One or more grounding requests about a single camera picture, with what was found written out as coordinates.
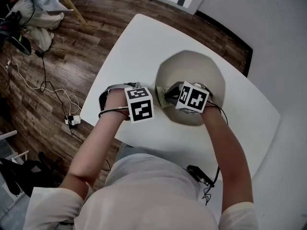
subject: wooden leg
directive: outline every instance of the wooden leg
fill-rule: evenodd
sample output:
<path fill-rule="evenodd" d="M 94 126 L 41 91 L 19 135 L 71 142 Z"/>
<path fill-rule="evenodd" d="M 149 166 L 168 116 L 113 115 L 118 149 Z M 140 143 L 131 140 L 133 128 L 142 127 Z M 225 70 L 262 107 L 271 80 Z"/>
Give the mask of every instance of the wooden leg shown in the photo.
<path fill-rule="evenodd" d="M 82 17 L 82 15 L 79 13 L 79 11 L 76 9 L 75 5 L 73 5 L 71 0 L 64 0 L 64 2 L 68 5 L 69 9 L 73 9 L 73 12 L 78 17 L 78 19 L 81 21 L 83 25 L 87 25 L 86 21 Z"/>

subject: white table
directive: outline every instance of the white table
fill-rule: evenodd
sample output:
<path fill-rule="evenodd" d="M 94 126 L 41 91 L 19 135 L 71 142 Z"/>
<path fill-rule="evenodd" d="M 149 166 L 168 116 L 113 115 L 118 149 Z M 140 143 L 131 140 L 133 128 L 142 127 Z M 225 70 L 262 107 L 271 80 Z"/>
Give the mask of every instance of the white table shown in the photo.
<path fill-rule="evenodd" d="M 246 77 L 219 55 L 180 31 L 149 17 L 136 15 L 120 36 L 91 87 L 81 118 L 96 125 L 100 112 L 98 98 L 113 84 L 139 81 L 155 96 L 154 86 L 160 65 L 184 50 L 205 55 L 218 67 L 224 79 L 222 108 L 244 149 L 253 176 L 270 147 L 280 115 Z M 138 124 L 124 122 L 116 138 L 134 147 L 145 147 L 182 167 L 197 165 L 209 177 L 214 177 L 217 162 L 205 126 L 172 122 L 157 104 L 156 97 L 154 104 L 154 120 Z"/>

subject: white pants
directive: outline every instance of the white pants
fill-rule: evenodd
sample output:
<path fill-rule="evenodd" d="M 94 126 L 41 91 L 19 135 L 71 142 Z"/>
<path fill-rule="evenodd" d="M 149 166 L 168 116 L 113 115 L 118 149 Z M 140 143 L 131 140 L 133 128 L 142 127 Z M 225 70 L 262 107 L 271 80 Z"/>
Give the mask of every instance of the white pants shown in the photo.
<path fill-rule="evenodd" d="M 11 12 L 17 11 L 22 15 L 22 19 L 19 22 L 22 25 L 30 19 L 33 13 L 32 1 L 19 0 L 11 10 Z M 47 29 L 56 29 L 63 18 L 63 14 L 50 16 L 45 10 L 38 7 L 35 8 L 35 12 L 31 20 L 26 24 L 26 28 L 30 36 L 43 51 L 47 51 L 52 43 L 52 38 Z"/>

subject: black chair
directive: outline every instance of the black chair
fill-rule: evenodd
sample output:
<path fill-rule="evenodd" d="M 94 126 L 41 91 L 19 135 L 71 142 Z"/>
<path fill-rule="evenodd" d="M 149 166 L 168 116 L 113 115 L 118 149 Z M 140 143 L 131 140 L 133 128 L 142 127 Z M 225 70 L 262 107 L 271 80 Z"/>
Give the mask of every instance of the black chair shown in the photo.
<path fill-rule="evenodd" d="M 27 160 L 22 165 L 0 159 L 0 173 L 12 194 L 19 195 L 21 188 L 31 197 L 34 187 L 57 187 L 60 184 L 54 170 L 62 158 L 59 157 L 51 168 L 48 168 L 45 154 L 41 152 L 38 156 L 40 161 Z"/>

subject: wooden floor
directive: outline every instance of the wooden floor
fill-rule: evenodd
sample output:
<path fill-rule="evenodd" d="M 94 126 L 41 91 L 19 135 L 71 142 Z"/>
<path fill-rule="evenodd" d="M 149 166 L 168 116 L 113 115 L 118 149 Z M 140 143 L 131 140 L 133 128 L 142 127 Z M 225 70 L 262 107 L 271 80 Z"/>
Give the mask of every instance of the wooden floor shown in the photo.
<path fill-rule="evenodd" d="M 154 0 L 72 0 L 88 26 L 84 27 L 72 12 L 54 31 L 52 47 L 45 53 L 47 79 L 56 89 L 63 88 L 68 94 L 78 96 L 80 106 L 104 63 L 113 45 L 128 23 L 138 13 L 164 22 L 198 40 L 222 56 L 239 71 L 243 72 L 247 51 L 225 33 L 197 16 L 191 16 L 171 6 Z M 11 58 L 10 47 L 5 43 L 0 53 L 0 63 L 5 65 Z M 39 87 L 44 79 L 42 59 L 34 52 L 24 56 L 11 48 L 12 60 L 19 65 L 20 73 L 32 87 Z M 18 134 L 8 142 L 18 152 L 30 150 L 30 157 L 36 158 L 40 151 L 55 160 L 63 158 L 59 172 L 65 174 L 69 164 L 81 145 L 64 124 L 61 104 L 54 93 L 39 93 L 25 86 L 14 66 L 10 73 L 10 85 L 5 89 L 8 75 L 0 68 L 0 94 L 7 97 L 11 107 L 11 122 L 1 121 L 0 130 L 17 129 Z M 68 112 L 68 100 L 59 92 Z M 78 125 L 74 133 L 81 139 L 91 132 L 86 122 Z M 114 140 L 108 154 L 111 165 L 114 163 L 120 142 Z M 107 172 L 102 172 L 97 188 L 103 186 Z"/>

